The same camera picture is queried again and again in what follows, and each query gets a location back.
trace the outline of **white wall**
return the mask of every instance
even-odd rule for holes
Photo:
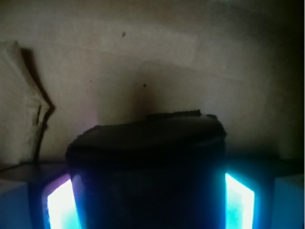
[[[218,116],[229,154],[304,158],[303,10],[300,0],[2,0],[0,40],[25,49],[55,107],[41,160],[64,159],[96,124],[193,109]]]

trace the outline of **dark surface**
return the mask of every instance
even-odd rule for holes
[[[66,155],[81,222],[108,229],[223,228],[224,136],[207,116],[85,132]]]
[[[241,171],[243,174],[260,179],[290,176],[304,172],[304,162],[286,161],[277,158],[227,158],[227,169]]]
[[[147,120],[157,120],[157,119],[165,119],[165,118],[173,118],[173,117],[200,117],[202,116],[200,110],[195,111],[182,111],[182,112],[174,112],[174,113],[162,113],[162,114],[151,114],[146,116]]]
[[[42,192],[50,182],[66,173],[65,163],[23,164],[0,171],[0,179],[27,182],[32,226],[42,229]]]

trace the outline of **dark cylindrical object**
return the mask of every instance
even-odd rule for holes
[[[224,137],[215,118],[96,126],[67,150],[85,228],[224,228]]]

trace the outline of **blue led light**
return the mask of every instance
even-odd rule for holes
[[[255,194],[228,173],[226,181],[226,229],[252,229]]]
[[[81,229],[69,179],[48,196],[51,229]]]

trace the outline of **crumpled fabric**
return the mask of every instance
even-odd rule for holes
[[[0,42],[1,164],[33,160],[49,108],[23,61],[18,43]]]

